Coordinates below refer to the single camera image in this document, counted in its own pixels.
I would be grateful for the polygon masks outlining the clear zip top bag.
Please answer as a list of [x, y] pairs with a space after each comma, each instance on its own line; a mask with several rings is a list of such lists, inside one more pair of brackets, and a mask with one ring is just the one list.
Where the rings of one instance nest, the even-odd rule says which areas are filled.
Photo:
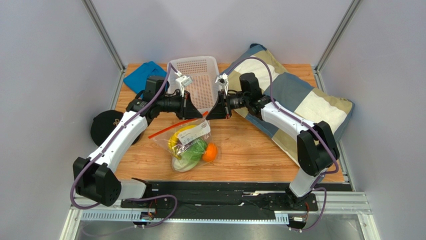
[[[178, 140], [182, 145], [188, 145], [189, 143], [191, 143], [192, 141], [194, 141], [196, 139], [201, 139], [201, 140], [206, 141], [207, 145], [209, 143], [214, 143], [212, 133], [211, 133], [210, 122], [207, 120], [208, 113], [209, 113], [208, 111], [204, 112], [202, 114], [203, 118], [184, 120], [182, 122], [179, 122], [179, 123], [176, 123], [172, 126], [169, 126], [165, 129], [162, 129], [162, 130], [160, 130], [160, 131], [158, 131], [158, 132], [156, 132], [156, 133], [154, 133], [154, 134], [152, 134], [148, 137], [150, 140], [154, 141], [158, 146], [160, 146], [161, 148], [163, 148], [163, 149], [165, 149], [166, 151], [169, 152], [169, 154], [171, 155], [171, 168], [172, 168], [172, 159], [173, 159], [174, 156], [168, 148], [168, 141], [169, 141], [170, 137], [177, 130], [179, 130], [183, 127], [189, 126], [189, 125], [196, 125], [196, 127], [188, 129], [188, 130], [184, 130], [184, 131], [182, 131], [178, 134]], [[219, 158], [219, 155], [220, 155], [219, 147], [217, 146], [217, 148], [218, 148], [218, 155], [217, 155], [215, 160], [217, 160]], [[209, 164], [209, 163], [212, 163], [214, 161], [205, 162], [201, 159], [200, 162], [198, 163], [198, 165], [195, 166], [194, 168], [202, 167], [202, 166]]]

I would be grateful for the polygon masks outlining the green fake lettuce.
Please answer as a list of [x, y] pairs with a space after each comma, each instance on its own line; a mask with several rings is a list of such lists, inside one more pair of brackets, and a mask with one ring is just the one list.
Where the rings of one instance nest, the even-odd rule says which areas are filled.
[[178, 144], [171, 148], [173, 158], [172, 168], [177, 172], [187, 172], [196, 167], [207, 148], [207, 142], [197, 138], [187, 145]]

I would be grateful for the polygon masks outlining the yellow fake banana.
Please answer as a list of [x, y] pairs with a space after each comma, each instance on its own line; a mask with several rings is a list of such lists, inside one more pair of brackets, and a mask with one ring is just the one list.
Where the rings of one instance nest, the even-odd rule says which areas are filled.
[[181, 159], [181, 157], [178, 154], [178, 143], [179, 143], [179, 139], [178, 139], [178, 134], [185, 131], [185, 130], [189, 130], [196, 127], [196, 125], [188, 125], [185, 127], [180, 128], [179, 130], [177, 130], [170, 138], [168, 141], [168, 149], [171, 151], [171, 153], [173, 154], [173, 156], [175, 158], [177, 158], [178, 160]]

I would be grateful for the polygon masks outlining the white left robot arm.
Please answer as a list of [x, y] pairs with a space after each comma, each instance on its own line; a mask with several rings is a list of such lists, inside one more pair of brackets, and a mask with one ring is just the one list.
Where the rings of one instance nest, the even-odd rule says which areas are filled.
[[167, 93], [166, 85], [163, 77], [149, 78], [145, 89], [127, 105], [106, 140], [87, 158], [78, 157], [74, 161], [70, 199], [76, 208], [84, 206], [75, 202], [75, 195], [94, 201], [96, 206], [107, 207], [117, 200], [141, 199], [147, 189], [146, 181], [119, 180], [115, 175], [124, 154], [160, 113], [175, 113], [180, 120], [202, 118], [189, 91], [182, 88]]

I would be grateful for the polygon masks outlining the orange fake orange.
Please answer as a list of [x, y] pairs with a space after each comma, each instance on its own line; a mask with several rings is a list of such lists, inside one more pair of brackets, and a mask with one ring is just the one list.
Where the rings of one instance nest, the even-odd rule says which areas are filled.
[[201, 156], [201, 159], [205, 162], [212, 162], [217, 158], [217, 155], [218, 147], [213, 142], [210, 142], [207, 145], [204, 154]]

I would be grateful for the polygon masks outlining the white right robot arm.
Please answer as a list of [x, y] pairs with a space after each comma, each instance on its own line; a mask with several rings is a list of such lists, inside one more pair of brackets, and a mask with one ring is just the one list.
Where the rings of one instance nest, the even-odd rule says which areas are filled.
[[252, 72], [242, 74], [239, 82], [240, 91], [229, 91], [228, 76], [217, 76], [217, 100], [207, 120], [229, 119], [232, 110], [247, 108], [250, 115], [292, 137], [296, 141], [299, 171], [286, 188], [283, 203], [290, 209], [304, 206], [314, 186], [328, 174], [327, 169], [339, 166], [340, 153], [330, 125], [301, 118], [263, 94]]

